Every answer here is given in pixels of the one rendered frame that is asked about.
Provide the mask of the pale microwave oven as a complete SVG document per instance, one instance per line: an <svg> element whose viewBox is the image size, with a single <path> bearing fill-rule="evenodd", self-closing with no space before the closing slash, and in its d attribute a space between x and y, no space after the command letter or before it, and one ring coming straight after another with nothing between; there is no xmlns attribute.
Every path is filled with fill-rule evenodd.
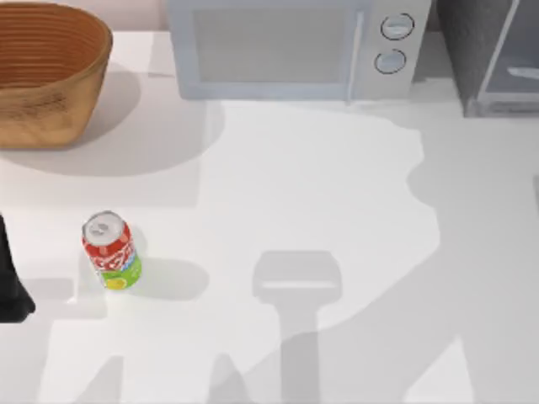
<svg viewBox="0 0 539 404"><path fill-rule="evenodd" d="M354 101L404 98L411 87L432 0L166 0L179 92L186 99L346 102L356 13L363 13ZM382 21L407 13L403 40ZM383 75L380 53L407 64Z"/></svg>

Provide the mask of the red and green can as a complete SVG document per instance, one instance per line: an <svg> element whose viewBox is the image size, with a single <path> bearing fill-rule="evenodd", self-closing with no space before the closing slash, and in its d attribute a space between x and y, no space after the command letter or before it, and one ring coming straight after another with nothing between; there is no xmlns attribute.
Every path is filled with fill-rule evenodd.
<svg viewBox="0 0 539 404"><path fill-rule="evenodd" d="M107 290L127 290L141 277L141 260L131 229L114 211L90 216L82 227L82 243Z"/></svg>

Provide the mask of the microwave knob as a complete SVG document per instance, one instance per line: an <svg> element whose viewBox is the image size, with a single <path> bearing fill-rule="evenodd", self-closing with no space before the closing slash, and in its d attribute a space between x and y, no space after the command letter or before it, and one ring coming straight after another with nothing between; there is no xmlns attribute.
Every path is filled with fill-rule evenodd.
<svg viewBox="0 0 539 404"><path fill-rule="evenodd" d="M403 40L414 30L414 19L407 13L386 17L381 24L381 33L388 40Z"/></svg>
<svg viewBox="0 0 539 404"><path fill-rule="evenodd" d="M407 64L407 57L401 51L392 49L386 53L380 53L374 60L374 67L383 75L392 75L400 72Z"/></svg>

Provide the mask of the brown woven basket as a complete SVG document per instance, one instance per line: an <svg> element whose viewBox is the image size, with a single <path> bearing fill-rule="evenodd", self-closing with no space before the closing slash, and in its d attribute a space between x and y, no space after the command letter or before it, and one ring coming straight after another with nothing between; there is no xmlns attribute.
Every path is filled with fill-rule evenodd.
<svg viewBox="0 0 539 404"><path fill-rule="evenodd" d="M96 15L0 2L0 149L69 146L88 126L113 47Z"/></svg>

